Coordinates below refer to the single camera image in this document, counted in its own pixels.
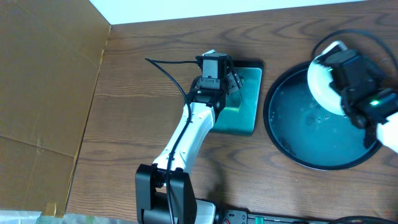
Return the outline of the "brown cardboard panel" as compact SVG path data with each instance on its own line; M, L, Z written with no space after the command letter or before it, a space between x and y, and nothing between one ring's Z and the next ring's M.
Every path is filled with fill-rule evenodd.
M1 208L62 216L110 24L89 1L1 2Z

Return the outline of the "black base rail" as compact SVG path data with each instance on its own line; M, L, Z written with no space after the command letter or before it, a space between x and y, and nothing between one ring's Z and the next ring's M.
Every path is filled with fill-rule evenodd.
M395 221L369 216L348 216L336 220L281 217L248 213L243 210L223 210L215 216L215 223L224 224L397 224Z

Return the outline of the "round black serving tray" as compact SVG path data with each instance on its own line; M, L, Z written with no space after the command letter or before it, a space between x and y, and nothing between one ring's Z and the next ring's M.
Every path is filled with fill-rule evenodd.
M309 65L288 69L270 87L263 118L271 141L289 159L312 169L349 169L367 161L382 144L315 101L307 85Z

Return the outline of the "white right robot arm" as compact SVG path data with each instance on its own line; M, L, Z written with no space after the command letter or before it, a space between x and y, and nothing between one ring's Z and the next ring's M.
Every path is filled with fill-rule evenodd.
M382 85L387 75L355 50L321 54L311 62L307 83L327 111L346 116L358 129L397 151L397 90Z

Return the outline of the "green yellow scrub sponge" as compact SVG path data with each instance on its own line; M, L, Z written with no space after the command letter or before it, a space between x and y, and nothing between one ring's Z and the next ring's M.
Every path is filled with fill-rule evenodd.
M242 106L242 96L239 91L230 93L226 98L226 106L224 110L229 113L238 113Z

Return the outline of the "mint plate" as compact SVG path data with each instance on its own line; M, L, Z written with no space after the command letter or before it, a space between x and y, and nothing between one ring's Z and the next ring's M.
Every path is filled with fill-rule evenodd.
M317 56L309 65L307 72L307 83L315 101L330 113L340 116L345 115L341 107L341 96L335 92L330 83L333 81L328 68L316 63L322 56Z

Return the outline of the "black rectangular water tray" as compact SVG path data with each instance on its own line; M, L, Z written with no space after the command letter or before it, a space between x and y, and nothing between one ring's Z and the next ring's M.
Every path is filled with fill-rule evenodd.
M260 60L235 60L234 70L238 71L243 87L240 93L243 104L238 113L223 110L216 120L214 133L250 136L254 132L256 123L259 93L261 89L264 64Z

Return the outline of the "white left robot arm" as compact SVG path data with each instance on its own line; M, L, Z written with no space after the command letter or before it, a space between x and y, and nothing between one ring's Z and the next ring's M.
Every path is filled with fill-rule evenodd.
M227 91L192 88L184 97L183 114L169 143L151 165L135 174L139 223L217 223L221 213L213 202L197 199L190 174L206 135L238 112L244 77L231 72L224 78Z

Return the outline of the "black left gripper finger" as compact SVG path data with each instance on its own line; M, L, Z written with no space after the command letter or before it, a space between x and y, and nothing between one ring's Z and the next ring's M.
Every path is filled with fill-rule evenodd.
M238 84L236 82L236 75L235 74L228 74L226 76L226 82L228 84L228 91L227 94L234 93L238 91Z
M243 87L242 81L237 72L232 73L232 90L239 90Z

